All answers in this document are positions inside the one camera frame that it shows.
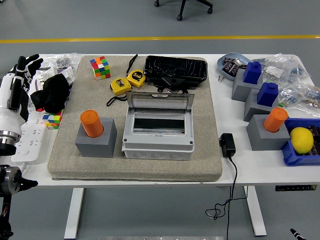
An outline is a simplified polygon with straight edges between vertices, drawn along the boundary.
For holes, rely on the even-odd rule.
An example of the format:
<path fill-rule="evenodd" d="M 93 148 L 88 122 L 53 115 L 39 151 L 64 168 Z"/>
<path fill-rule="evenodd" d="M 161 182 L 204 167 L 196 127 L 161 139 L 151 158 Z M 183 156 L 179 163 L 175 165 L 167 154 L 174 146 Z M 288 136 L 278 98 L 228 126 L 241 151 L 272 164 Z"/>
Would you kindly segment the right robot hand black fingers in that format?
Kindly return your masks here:
<path fill-rule="evenodd" d="M 300 235 L 295 229 L 291 228 L 290 232 L 297 240 L 306 240 L 302 235 Z"/>

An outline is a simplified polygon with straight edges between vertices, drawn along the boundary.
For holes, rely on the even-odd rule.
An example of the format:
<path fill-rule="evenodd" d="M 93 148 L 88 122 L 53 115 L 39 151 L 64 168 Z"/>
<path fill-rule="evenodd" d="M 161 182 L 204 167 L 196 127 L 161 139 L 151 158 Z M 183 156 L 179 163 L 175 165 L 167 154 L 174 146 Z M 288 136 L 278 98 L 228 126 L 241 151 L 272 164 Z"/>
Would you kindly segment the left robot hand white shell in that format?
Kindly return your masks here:
<path fill-rule="evenodd" d="M 28 120 L 30 84 L 43 59 L 38 54 L 20 56 L 14 67 L 2 78 L 0 85 L 0 130 L 22 134 Z"/>

